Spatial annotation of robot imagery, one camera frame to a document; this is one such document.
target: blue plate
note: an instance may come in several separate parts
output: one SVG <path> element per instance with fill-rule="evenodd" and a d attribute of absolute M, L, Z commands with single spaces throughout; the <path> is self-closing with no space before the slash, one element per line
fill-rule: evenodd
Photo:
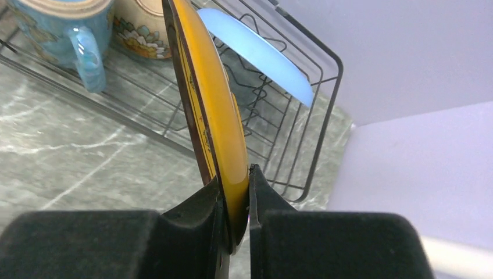
<path fill-rule="evenodd" d="M 310 107 L 313 91 L 300 70 L 280 51 L 239 20 L 216 9 L 198 11 L 205 27 L 259 71 Z"/>

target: white wall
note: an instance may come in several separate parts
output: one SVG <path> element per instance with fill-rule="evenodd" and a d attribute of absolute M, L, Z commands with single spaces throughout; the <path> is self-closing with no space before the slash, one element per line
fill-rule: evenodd
<path fill-rule="evenodd" d="M 358 125 L 493 101 L 492 0 L 280 3 L 342 57 Z"/>
<path fill-rule="evenodd" d="M 493 102 L 354 129 L 329 210 L 395 212 L 493 250 Z"/>

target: mug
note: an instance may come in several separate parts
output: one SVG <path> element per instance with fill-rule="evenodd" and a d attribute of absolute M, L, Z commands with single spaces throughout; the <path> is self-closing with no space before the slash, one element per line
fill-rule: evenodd
<path fill-rule="evenodd" d="M 116 41 L 134 54 L 171 57 L 162 0 L 117 0 L 113 32 Z"/>
<path fill-rule="evenodd" d="M 9 7 L 40 57 L 76 69 L 87 91 L 104 90 L 113 0 L 9 0 Z"/>

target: marble countertop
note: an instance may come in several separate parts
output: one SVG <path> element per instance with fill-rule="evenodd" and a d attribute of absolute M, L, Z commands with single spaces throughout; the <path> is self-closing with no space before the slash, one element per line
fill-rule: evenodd
<path fill-rule="evenodd" d="M 14 29 L 7 15 L 0 25 L 0 38 L 5 40 Z M 86 93 L 77 80 L 37 63 L 22 34 L 16 34 L 12 42 L 27 52 L 16 55 L 4 48 L 0 53 L 0 231 L 27 210 L 146 208 L 163 212 L 200 189 L 193 158 L 82 105 L 61 88 L 97 102 L 109 101 Z M 144 80 L 146 90 L 169 98 L 178 96 L 175 88 L 153 83 L 148 74 L 136 72 L 133 64 L 117 56 L 110 54 L 106 63 L 118 62 L 117 69 Z M 173 70 L 167 66 L 164 71 Z M 159 113 L 153 98 L 134 98 L 142 88 L 132 88 L 111 74 L 108 81 L 120 99 L 128 98 L 142 110 Z M 323 111 L 316 112 L 312 125 L 322 115 Z M 136 120 L 139 115 L 128 117 Z M 312 189 L 304 202 L 295 205 L 298 209 L 324 210 L 350 126 L 351 120 L 335 108 Z M 310 127 L 307 132 L 313 142 L 316 132 Z M 300 164 L 310 163 L 303 156 L 300 160 Z M 231 278 L 249 278 L 248 243 L 242 247 L 231 260 Z"/>

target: metal wire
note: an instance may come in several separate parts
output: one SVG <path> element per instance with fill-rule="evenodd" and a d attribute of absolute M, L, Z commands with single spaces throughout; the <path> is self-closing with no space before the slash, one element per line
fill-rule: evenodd
<path fill-rule="evenodd" d="M 255 158 L 254 163 L 257 163 L 262 167 L 263 171 L 266 173 L 267 179 L 272 183 L 273 187 L 280 186 L 281 189 L 278 191 L 280 191 L 286 199 L 292 202 L 301 202 L 308 195 L 313 180 L 321 143 L 323 142 L 338 86 L 340 84 L 340 80 L 342 79 L 342 62 L 340 62 L 340 59 L 336 54 L 330 51 L 325 45 L 316 39 L 315 36 L 304 29 L 302 25 L 296 22 L 296 20 L 291 18 L 289 14 L 279 7 L 277 7 L 279 14 L 286 18 L 288 22 L 293 24 L 293 26 L 295 26 L 308 39 L 312 40 L 323 51 L 325 51 L 327 55 L 337 63 L 338 66 L 340 65 L 336 76 L 325 78 L 322 67 L 313 58 L 311 58 L 305 51 L 303 51 L 303 49 L 293 43 L 286 35 L 281 33 L 276 27 L 269 23 L 245 1 L 238 0 L 238 3 L 249 12 L 242 13 L 239 16 L 230 12 L 218 0 L 212 0 L 212 3 L 214 3 L 217 8 L 224 10 L 228 14 L 244 22 L 266 40 L 276 44 L 279 51 L 284 52 L 288 49 L 294 50 L 300 56 L 305 57 L 307 61 L 313 63 L 314 68 L 318 69 L 320 73 L 319 76 L 317 76 L 317 80 L 312 83 L 315 88 L 314 103 L 319 98 L 320 85 L 335 80 L 333 94 L 328 107 L 326 108 L 326 115 L 323 119 L 319 137 L 317 139 L 317 147 L 313 151 L 313 160 L 310 169 L 306 174 L 305 182 L 302 183 L 302 185 L 294 185 L 291 180 L 293 174 L 296 172 L 296 164 L 298 163 L 300 150 L 302 149 L 308 124 L 312 117 L 313 107 L 309 109 L 308 113 L 302 111 L 302 105 L 292 96 L 286 94 L 286 92 L 273 84 L 269 78 L 243 60 L 240 55 L 236 54 L 228 46 L 217 40 L 217 38 L 213 38 L 218 49 L 218 53 L 223 60 L 224 68 L 230 78 L 231 86 L 242 88 L 243 91 L 248 91 L 249 96 L 251 97 L 251 99 L 247 102 L 239 103 L 248 153 L 251 157 Z M 7 12 L 7 7 L 0 11 L 0 24 L 3 24 L 2 19 Z M 263 35 L 259 28 L 259 22 L 261 22 L 263 26 L 268 26 L 273 31 L 274 37 L 278 36 L 279 38 L 273 38 L 272 35 L 269 37 Z M 2 51 L 4 47 L 9 48 L 11 51 L 18 53 L 19 55 L 23 55 L 24 57 L 35 62 L 37 65 L 42 66 L 44 69 L 55 72 L 76 84 L 81 84 L 81 81 L 75 71 L 61 69 L 54 65 L 50 65 L 49 63 L 41 60 L 31 51 L 15 45 L 12 42 L 12 39 L 18 34 L 18 32 L 19 29 L 16 28 L 7 36 L 7 38 L 5 38 L 5 41 L 0 41 L 0 51 Z M 115 45 L 112 47 L 114 51 L 120 55 L 126 55 L 126 52 L 121 48 Z M 141 61 L 134 56 L 128 56 L 128 58 L 133 60 L 136 64 L 138 63 L 140 67 L 144 67 L 146 71 L 152 73 L 152 75 L 166 87 L 177 89 L 177 83 L 175 82 L 174 77 L 167 76 L 153 67 L 143 65 Z M 179 98 L 176 100 L 165 98 L 165 96 L 155 92 L 155 90 L 149 88 L 146 84 L 136 80 L 132 75 L 122 72 L 118 67 L 106 65 L 106 74 L 118 76 L 125 82 L 138 88 L 142 94 L 146 95 L 146 98 L 151 99 L 154 103 L 159 104 L 163 108 L 171 108 L 170 115 L 166 120 L 143 112 L 138 105 L 129 102 L 118 94 L 115 94 L 115 92 L 112 92 L 112 88 L 108 88 L 108 90 L 102 92 L 102 95 L 105 97 L 107 102 L 100 103 L 84 96 L 83 94 L 80 94 L 80 92 L 59 84 L 57 81 L 54 81 L 49 77 L 45 77 L 42 74 L 23 66 L 21 63 L 4 56 L 2 52 L 0 52 L 0 63 L 7 65 L 25 75 L 36 78 L 38 81 L 48 83 L 63 92 L 69 93 L 78 101 L 95 109 L 99 113 L 111 117 L 154 140 L 171 146 L 181 153 L 194 158 L 190 135 L 188 134 L 183 107 Z M 301 67 L 298 68 L 307 76 L 308 79 L 310 79 L 306 71 L 304 71 Z M 255 78 L 253 80 L 249 79 L 248 82 L 245 82 L 244 76 L 246 74 L 249 76 L 254 76 Z M 295 131 L 299 131 L 300 127 L 302 127 L 301 136 L 295 138 L 294 134 L 299 134 L 295 133 Z M 274 153 L 280 153 L 281 156 L 278 156 L 276 160 L 273 160 Z M 288 170 L 288 173 L 282 173 L 283 170 Z M 300 194 L 293 198 L 292 195 L 289 195 L 290 189 L 294 189 Z"/>

